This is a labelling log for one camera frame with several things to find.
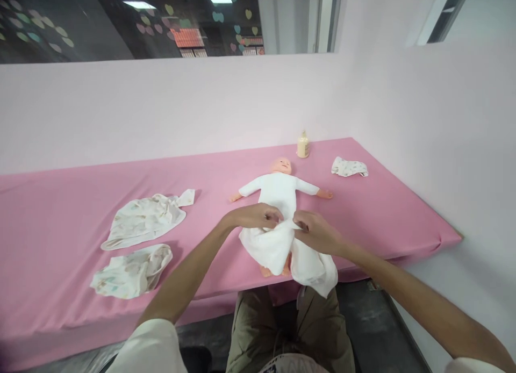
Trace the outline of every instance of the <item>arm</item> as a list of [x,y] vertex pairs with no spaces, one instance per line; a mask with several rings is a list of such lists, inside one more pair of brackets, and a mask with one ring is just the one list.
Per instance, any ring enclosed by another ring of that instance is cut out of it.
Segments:
[[137,327],[155,318],[167,319],[175,324],[193,299],[215,255],[231,231],[237,226],[274,228],[280,219],[283,216],[277,208],[263,203],[244,206],[225,215],[163,282],[138,320]]
[[484,326],[405,270],[347,243],[320,215],[297,211],[296,238],[313,249],[344,257],[376,280],[453,357],[484,361],[515,373],[507,349]]
[[308,183],[306,181],[300,180],[297,177],[296,189],[310,196],[317,196],[326,199],[330,199],[333,197],[333,194],[330,191],[319,189],[317,186],[312,185],[311,183]]
[[258,177],[255,180],[252,180],[245,186],[242,186],[238,190],[238,193],[235,193],[230,197],[230,202],[235,202],[236,200],[239,200],[242,197],[250,196],[254,192],[259,191],[262,188],[262,180],[263,176]]

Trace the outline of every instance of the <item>pink mattress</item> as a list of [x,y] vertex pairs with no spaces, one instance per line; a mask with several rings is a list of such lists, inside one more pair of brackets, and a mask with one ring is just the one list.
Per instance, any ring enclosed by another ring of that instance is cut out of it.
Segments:
[[[110,257],[167,243],[174,259],[162,280],[227,211],[255,203],[258,194],[230,204],[242,185],[265,174],[273,159],[292,160],[293,174],[334,193],[332,200],[298,195],[298,208],[320,212],[346,237],[386,259],[411,262],[457,244],[461,237],[351,138],[315,142],[308,159],[295,146],[117,163],[0,177],[0,355],[4,369],[26,369],[129,336],[153,297],[102,297],[89,287]],[[365,162],[369,177],[330,173],[332,162]],[[115,212],[155,193],[196,189],[184,222],[156,240],[104,252]],[[342,281],[364,277],[335,259]],[[217,255],[182,323],[233,311],[235,293],[289,280],[265,279],[234,231]]]

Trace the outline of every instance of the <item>hand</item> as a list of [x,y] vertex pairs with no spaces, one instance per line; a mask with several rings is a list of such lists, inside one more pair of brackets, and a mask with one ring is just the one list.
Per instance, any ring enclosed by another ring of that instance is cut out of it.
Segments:
[[296,239],[317,252],[343,256],[343,250],[351,246],[320,214],[298,210],[294,213],[294,223],[301,228],[295,231]]
[[230,202],[235,202],[236,200],[239,200],[242,197],[243,197],[243,195],[241,195],[240,193],[235,193],[234,195],[232,195],[230,197]]
[[320,198],[331,199],[333,198],[333,193],[331,193],[329,190],[319,189],[319,191],[316,193],[316,196]]
[[283,220],[280,210],[264,203],[243,206],[232,210],[223,217],[228,226],[235,228],[275,228]]

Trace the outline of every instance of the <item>khaki pants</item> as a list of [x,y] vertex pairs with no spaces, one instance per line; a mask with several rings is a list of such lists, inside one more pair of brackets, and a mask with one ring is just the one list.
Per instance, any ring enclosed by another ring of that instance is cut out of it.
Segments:
[[306,288],[296,320],[297,340],[278,331],[266,286],[241,291],[236,301],[226,373],[258,373],[279,354],[302,353],[330,373],[354,373],[346,322],[335,289],[324,299]]

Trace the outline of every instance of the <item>white cloth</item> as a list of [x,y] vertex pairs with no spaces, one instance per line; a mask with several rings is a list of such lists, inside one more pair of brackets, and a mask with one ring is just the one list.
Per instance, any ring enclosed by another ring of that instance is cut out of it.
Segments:
[[261,189],[258,202],[263,202],[278,208],[285,220],[294,217],[296,211],[296,190],[314,196],[319,191],[315,185],[309,184],[297,177],[284,174],[265,174],[249,182],[238,191],[244,197]]
[[127,256],[112,257],[107,267],[93,275],[90,287],[99,295],[121,299],[139,297],[154,290],[170,260],[172,251],[166,244],[139,249]]
[[192,205],[194,198],[195,190],[188,189],[180,197],[155,194],[130,201],[115,215],[101,249],[126,248],[163,236],[184,220],[187,213],[179,208]]
[[[303,354],[281,354],[270,360],[258,373],[326,373]],[[187,373],[174,325],[165,319],[151,319],[133,332],[118,352],[106,373]],[[446,373],[503,373],[485,362],[458,358],[446,367]]]
[[332,165],[332,174],[338,174],[341,177],[349,177],[354,174],[360,174],[362,177],[367,177],[367,166],[363,162],[346,161],[341,157],[335,158]]
[[312,287],[319,295],[328,297],[338,281],[337,268],[329,255],[321,254],[294,237],[300,229],[292,219],[284,221],[272,231],[243,228],[239,238],[249,255],[261,266],[280,275],[289,252],[292,252],[292,279]]
[[327,297],[337,284],[337,269],[332,257],[323,255],[294,238],[299,227],[292,218],[297,208],[296,190],[314,196],[319,188],[297,177],[272,173],[258,177],[240,188],[239,193],[249,196],[261,190],[259,202],[277,207],[285,221],[274,230],[243,228],[239,238],[251,257],[273,275],[283,271],[289,252],[292,251],[292,278],[302,285],[313,287],[318,294]]

